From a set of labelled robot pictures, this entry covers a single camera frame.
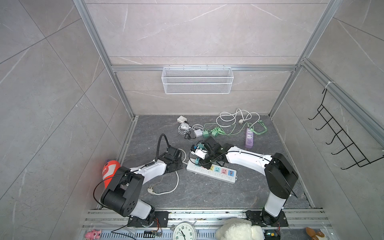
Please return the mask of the white multicolour power strip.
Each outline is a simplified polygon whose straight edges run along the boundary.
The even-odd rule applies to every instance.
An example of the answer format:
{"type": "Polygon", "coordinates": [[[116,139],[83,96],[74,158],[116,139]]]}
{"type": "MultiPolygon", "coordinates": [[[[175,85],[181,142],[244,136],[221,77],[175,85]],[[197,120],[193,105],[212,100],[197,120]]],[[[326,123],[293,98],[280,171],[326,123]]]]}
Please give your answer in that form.
{"type": "Polygon", "coordinates": [[[208,170],[204,167],[189,162],[187,165],[187,171],[230,184],[234,184],[237,180],[236,170],[220,167],[217,165],[212,165],[211,168],[208,170]]]}

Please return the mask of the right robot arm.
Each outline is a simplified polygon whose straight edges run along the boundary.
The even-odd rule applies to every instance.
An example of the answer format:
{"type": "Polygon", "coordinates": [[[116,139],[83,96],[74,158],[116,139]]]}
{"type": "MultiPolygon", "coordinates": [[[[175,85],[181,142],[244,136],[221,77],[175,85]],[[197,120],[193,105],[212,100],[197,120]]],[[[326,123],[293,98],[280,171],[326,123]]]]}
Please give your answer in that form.
{"type": "Polygon", "coordinates": [[[192,163],[207,170],[214,163],[223,162],[240,165],[263,174],[270,190],[262,211],[265,222],[267,218],[275,220],[280,217],[289,196],[295,195],[293,188],[299,176],[285,156],[280,153],[257,154],[232,144],[221,145],[212,137],[192,145],[190,153],[198,158],[192,163]]]}

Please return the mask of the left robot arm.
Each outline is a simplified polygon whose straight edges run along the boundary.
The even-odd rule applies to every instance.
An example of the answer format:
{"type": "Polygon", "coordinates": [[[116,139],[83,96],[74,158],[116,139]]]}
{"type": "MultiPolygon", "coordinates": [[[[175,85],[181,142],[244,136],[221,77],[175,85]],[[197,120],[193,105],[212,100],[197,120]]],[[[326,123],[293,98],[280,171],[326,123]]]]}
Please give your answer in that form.
{"type": "Polygon", "coordinates": [[[155,159],[136,168],[120,166],[109,161],[103,169],[104,191],[95,201],[103,208],[113,210],[122,217],[136,217],[150,223],[155,218],[155,207],[140,200],[142,187],[148,181],[170,173],[177,173],[184,166],[182,151],[170,145],[165,134],[161,134],[155,159]]]}

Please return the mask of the green charger left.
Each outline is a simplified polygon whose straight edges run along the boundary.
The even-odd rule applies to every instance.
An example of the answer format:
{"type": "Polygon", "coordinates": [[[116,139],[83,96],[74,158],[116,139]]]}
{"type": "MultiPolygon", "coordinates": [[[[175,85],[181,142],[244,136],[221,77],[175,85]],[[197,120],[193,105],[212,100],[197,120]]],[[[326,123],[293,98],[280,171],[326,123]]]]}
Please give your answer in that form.
{"type": "Polygon", "coordinates": [[[203,131],[203,137],[208,138],[210,136],[208,131],[203,131]]]}

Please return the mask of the white charger with label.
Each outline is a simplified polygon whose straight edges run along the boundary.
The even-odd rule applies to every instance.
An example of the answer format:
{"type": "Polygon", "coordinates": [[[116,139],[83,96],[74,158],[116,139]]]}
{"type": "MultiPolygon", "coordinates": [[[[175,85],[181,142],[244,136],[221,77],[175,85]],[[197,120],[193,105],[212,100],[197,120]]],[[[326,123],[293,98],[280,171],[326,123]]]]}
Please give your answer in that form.
{"type": "Polygon", "coordinates": [[[196,138],[202,137],[203,136],[203,130],[200,130],[200,129],[194,130],[194,134],[195,134],[196,138]]]}

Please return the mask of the purple power strip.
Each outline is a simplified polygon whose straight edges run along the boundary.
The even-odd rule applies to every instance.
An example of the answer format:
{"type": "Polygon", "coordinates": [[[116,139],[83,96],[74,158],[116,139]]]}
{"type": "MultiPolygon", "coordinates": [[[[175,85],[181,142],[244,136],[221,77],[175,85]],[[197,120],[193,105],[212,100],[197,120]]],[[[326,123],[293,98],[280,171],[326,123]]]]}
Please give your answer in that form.
{"type": "Polygon", "coordinates": [[[254,132],[247,128],[246,130],[246,138],[245,138],[245,147],[247,149],[251,149],[254,145],[254,132]]]}

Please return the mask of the white square charger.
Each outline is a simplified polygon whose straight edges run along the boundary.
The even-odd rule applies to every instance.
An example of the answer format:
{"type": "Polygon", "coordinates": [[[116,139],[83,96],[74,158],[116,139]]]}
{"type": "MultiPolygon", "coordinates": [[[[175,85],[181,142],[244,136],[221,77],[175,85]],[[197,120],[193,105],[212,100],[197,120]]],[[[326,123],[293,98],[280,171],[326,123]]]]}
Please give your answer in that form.
{"type": "Polygon", "coordinates": [[[184,117],[184,116],[179,116],[179,117],[177,118],[177,122],[180,123],[180,124],[187,123],[187,118],[184,117]]]}

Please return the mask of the red plush toy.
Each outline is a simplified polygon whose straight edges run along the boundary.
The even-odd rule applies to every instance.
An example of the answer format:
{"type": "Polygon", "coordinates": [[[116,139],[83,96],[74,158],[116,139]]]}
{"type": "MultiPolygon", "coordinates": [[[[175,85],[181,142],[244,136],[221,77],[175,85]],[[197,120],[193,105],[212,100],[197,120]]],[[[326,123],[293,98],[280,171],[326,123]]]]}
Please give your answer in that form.
{"type": "Polygon", "coordinates": [[[121,164],[116,160],[108,161],[102,170],[102,179],[104,181],[104,189],[106,189],[115,176],[117,170],[121,167],[121,164]]]}

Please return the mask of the white analog clock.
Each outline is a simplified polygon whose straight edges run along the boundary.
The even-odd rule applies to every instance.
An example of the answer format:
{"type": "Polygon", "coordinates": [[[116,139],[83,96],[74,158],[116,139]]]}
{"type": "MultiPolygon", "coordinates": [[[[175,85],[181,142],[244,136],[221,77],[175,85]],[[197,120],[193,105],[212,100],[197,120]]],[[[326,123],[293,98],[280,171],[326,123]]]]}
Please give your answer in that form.
{"type": "Polygon", "coordinates": [[[195,227],[189,222],[182,222],[174,228],[173,240],[197,240],[195,227]]]}

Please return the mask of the white plush toy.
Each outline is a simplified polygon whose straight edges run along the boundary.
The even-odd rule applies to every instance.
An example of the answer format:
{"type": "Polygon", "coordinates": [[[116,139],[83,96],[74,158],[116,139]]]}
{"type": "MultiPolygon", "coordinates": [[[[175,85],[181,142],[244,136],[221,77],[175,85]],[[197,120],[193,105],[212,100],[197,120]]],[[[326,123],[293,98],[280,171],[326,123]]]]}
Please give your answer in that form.
{"type": "Polygon", "coordinates": [[[232,218],[224,222],[215,233],[217,240],[264,240],[264,231],[251,221],[232,218]]]}

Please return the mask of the pink plush toy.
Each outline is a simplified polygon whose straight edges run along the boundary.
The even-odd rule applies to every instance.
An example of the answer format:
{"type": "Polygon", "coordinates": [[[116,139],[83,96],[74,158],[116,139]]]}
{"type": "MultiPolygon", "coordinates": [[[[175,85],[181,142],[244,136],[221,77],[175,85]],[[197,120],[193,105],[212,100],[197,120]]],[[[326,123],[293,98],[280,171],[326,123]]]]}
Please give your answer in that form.
{"type": "Polygon", "coordinates": [[[102,235],[102,230],[92,230],[85,234],[86,240],[100,240],[102,235]]]}

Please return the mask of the brown plush toy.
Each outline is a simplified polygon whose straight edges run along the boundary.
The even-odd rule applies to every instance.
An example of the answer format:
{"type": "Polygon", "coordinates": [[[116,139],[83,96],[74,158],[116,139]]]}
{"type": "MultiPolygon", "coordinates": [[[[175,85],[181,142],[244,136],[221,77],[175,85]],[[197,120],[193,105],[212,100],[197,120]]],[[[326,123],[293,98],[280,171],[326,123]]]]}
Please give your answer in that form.
{"type": "Polygon", "coordinates": [[[311,240],[326,240],[326,236],[321,231],[315,231],[312,228],[306,227],[306,233],[311,238],[311,240]]]}

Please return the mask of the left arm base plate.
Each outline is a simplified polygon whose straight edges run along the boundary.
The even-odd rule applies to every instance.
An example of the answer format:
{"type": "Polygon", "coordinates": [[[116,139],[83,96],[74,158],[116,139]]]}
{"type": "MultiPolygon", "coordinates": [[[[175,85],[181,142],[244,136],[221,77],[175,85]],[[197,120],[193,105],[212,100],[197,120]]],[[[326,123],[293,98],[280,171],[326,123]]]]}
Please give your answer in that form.
{"type": "Polygon", "coordinates": [[[146,219],[140,219],[138,217],[130,217],[128,227],[151,227],[151,228],[165,228],[168,225],[169,212],[167,211],[155,211],[150,213],[146,219]]]}

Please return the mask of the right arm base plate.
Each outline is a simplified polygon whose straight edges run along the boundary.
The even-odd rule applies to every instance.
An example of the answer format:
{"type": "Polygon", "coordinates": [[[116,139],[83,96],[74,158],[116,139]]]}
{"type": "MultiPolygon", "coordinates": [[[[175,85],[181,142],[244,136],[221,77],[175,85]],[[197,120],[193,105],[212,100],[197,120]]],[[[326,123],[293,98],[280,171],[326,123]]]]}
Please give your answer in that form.
{"type": "Polygon", "coordinates": [[[260,227],[288,227],[288,221],[286,215],[281,211],[277,217],[274,217],[267,213],[264,209],[262,211],[245,212],[246,220],[250,221],[253,226],[260,227]]]}

